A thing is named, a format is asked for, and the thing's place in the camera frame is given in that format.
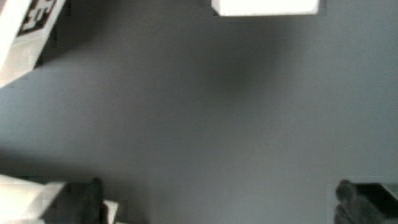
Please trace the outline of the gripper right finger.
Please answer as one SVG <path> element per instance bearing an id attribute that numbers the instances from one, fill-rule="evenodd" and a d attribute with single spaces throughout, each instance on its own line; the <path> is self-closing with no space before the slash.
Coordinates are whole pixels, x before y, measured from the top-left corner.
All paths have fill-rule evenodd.
<path id="1" fill-rule="evenodd" d="M 333 224 L 398 224 L 398 184 L 342 179 L 335 198 Z"/>

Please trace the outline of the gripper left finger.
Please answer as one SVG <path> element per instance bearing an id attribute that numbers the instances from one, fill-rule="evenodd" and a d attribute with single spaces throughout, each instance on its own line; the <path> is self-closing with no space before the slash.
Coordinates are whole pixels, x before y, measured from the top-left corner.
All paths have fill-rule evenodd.
<path id="1" fill-rule="evenodd" d="M 67 182 L 62 185 L 38 218 L 44 224 L 113 224 L 99 178 L 92 178 L 86 182 Z"/>

